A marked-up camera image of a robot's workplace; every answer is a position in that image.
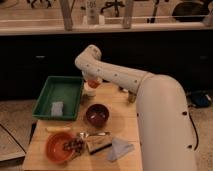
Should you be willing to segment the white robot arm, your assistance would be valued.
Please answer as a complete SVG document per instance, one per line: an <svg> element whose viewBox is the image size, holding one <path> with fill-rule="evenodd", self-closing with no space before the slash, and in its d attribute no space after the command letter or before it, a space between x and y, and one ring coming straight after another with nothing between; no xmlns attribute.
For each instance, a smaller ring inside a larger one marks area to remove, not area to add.
<svg viewBox="0 0 213 171"><path fill-rule="evenodd" d="M177 80L103 62L95 45L75 65L87 80L102 78L136 95L143 171L197 171L187 99Z"/></svg>

